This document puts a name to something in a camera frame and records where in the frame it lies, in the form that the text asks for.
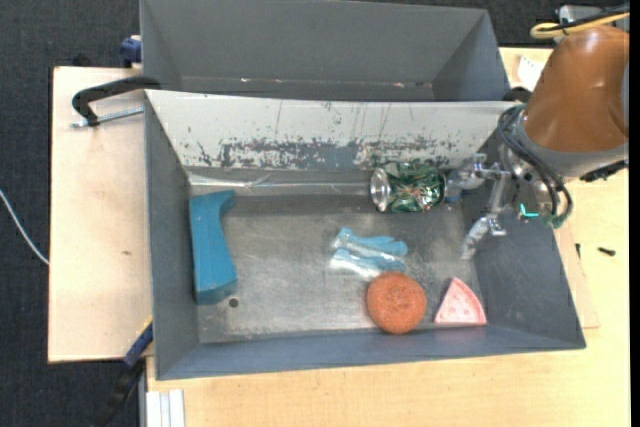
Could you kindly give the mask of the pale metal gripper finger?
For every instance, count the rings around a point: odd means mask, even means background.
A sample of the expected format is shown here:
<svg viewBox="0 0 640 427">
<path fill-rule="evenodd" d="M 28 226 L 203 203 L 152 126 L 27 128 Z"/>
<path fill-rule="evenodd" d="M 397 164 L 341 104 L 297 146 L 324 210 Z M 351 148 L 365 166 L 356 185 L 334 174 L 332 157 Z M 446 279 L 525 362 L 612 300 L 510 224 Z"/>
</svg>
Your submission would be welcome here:
<svg viewBox="0 0 640 427">
<path fill-rule="evenodd" d="M 498 214 L 487 214 L 474 222 L 462 242 L 460 258 L 462 260 L 472 259 L 477 246 L 486 235 L 493 237 L 506 235 L 506 229 Z"/>
<path fill-rule="evenodd" d="M 474 153 L 457 168 L 446 173 L 445 201 L 456 202 L 464 192 L 479 188 L 487 180 L 499 180 L 501 175 L 500 164 L 488 163 L 484 153 Z"/>
</svg>

